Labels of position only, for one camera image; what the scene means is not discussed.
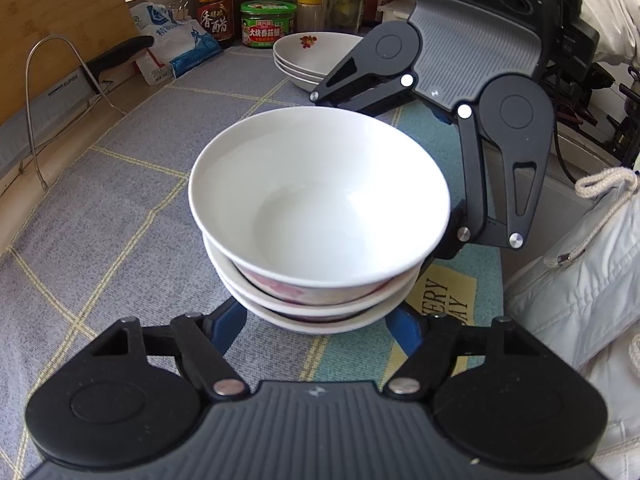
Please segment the right hand white glove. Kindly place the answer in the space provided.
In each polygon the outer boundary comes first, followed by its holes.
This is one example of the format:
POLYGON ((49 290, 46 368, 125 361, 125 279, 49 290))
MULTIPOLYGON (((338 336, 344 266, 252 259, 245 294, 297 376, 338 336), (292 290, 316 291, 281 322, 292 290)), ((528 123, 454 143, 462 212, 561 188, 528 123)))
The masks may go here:
POLYGON ((599 35, 597 62, 639 67, 639 0, 582 0, 580 18, 599 35))

